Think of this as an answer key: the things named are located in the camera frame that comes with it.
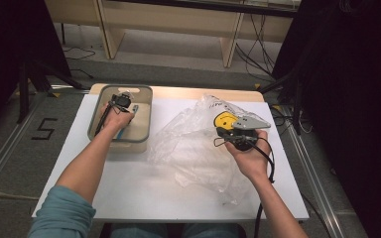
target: plastic bag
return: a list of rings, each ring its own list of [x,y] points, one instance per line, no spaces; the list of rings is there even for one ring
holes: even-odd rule
[[[181,186],[202,184],[220,192],[222,202],[237,204],[251,183],[226,148],[214,146],[218,138],[214,119],[224,111],[265,121],[231,103],[204,95],[194,108],[181,112],[150,140],[148,160],[175,167],[176,181]]]

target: hand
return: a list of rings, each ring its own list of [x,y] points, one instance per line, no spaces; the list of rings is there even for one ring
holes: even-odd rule
[[[100,115],[104,113],[104,111],[107,108],[108,103],[106,103],[104,106],[100,108]],[[130,112],[122,112],[117,108],[110,109],[109,113],[107,114],[106,120],[104,121],[104,128],[110,128],[114,132],[117,132],[121,130],[122,128],[125,128],[129,122],[135,117],[134,113]]]
[[[258,138],[264,138],[265,140],[268,140],[268,134],[265,131],[256,130],[256,132],[258,133]],[[259,139],[256,143],[256,146],[259,147],[259,149],[261,149],[267,155],[271,153],[268,144],[264,140]],[[253,179],[268,179],[268,160],[262,156],[261,153],[255,149],[250,149],[244,152],[239,151],[230,142],[226,142],[225,147],[227,148],[227,151],[234,157],[234,160],[236,161],[240,171],[250,180],[253,181]]]

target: gray floor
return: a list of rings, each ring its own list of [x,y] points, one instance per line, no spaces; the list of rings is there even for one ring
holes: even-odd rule
[[[59,24],[55,24],[57,32],[61,32]],[[221,51],[217,38],[166,34],[154,32],[128,31],[116,59],[106,59],[102,48],[99,30],[93,27],[65,25],[65,50],[79,47],[95,52],[95,55],[77,60],[90,54],[73,49],[66,52],[71,69],[80,68],[91,74],[88,78],[80,71],[73,71],[78,81],[84,84],[95,82],[131,83],[139,82],[149,85],[173,85],[193,87],[217,87],[227,89],[253,90],[255,83],[268,84],[268,78],[255,78],[247,73],[255,73],[262,77],[262,72],[234,57],[231,68],[222,65]],[[245,51],[253,45],[250,41],[239,41]],[[280,44],[267,43],[267,50],[274,59]],[[262,61],[260,54],[251,55],[255,60]],[[265,96],[269,103],[277,103],[277,91]],[[60,97],[47,97],[36,112],[35,120],[26,131],[18,146],[0,174],[0,192],[10,194],[4,197],[0,194],[0,237],[24,237],[31,222],[31,211],[36,206],[47,177],[52,171],[64,144],[64,138],[75,116],[82,99],[81,94],[63,93]],[[0,117],[0,148],[9,136],[18,116],[18,97],[14,95]],[[40,137],[37,131],[43,118],[58,118],[58,121],[48,123],[56,128],[50,140],[32,140]],[[286,126],[278,128],[282,132],[282,141],[293,169],[296,181],[303,193],[315,207],[318,207],[305,169],[296,152],[293,141]],[[321,149],[320,141],[311,133],[303,133],[302,138],[320,174],[320,182],[326,192],[334,212],[340,222],[345,237],[367,237],[361,223],[353,211],[337,176],[330,172],[330,164]],[[325,230],[306,203],[311,212],[311,219],[302,225],[311,237],[326,237]],[[253,223],[242,223],[248,236],[253,236]],[[98,237],[102,223],[94,222],[89,237]],[[266,221],[261,223],[262,237],[271,237]]]

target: right hand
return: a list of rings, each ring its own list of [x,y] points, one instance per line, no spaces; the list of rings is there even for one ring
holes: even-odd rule
[[[258,133],[258,138],[264,138],[268,140],[268,134],[262,130],[256,130]],[[268,144],[261,139],[258,139],[256,146],[259,147],[265,154],[269,155],[271,150]],[[250,149],[248,151],[239,151],[230,142],[225,143],[227,151],[234,157],[240,171],[247,176],[250,180],[253,179],[268,179],[267,167],[268,160],[262,156],[261,153],[255,149]]]

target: white table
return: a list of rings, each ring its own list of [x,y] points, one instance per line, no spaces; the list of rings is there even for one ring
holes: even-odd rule
[[[153,87],[153,89],[155,93],[150,137],[160,131],[182,110],[196,103],[195,99],[172,99],[166,96],[174,96],[174,93],[166,94],[169,90],[178,91],[174,88]],[[201,96],[203,92],[208,92],[219,98],[221,95],[215,93],[223,94],[226,97],[224,99],[236,94],[237,100],[241,100],[242,95],[242,92],[238,91],[190,90],[193,90],[193,94],[179,93],[174,97],[195,98]],[[246,98],[258,100],[258,102],[233,101],[232,103],[258,114],[274,125],[268,105],[259,102],[259,100],[263,101],[262,95],[254,94],[255,92],[244,93]],[[89,143],[87,129],[97,98],[97,94],[84,96],[54,170],[39,199],[34,216],[64,168]],[[297,219],[308,219],[309,215],[275,126],[270,129],[269,141],[276,160],[274,187]],[[93,207],[97,210],[94,218],[117,222],[239,222],[255,219],[260,200],[254,188],[251,187],[238,205],[223,204],[219,197],[218,192],[201,185],[181,187],[175,182],[174,169],[148,163],[143,154],[109,152],[100,187],[93,202]]]

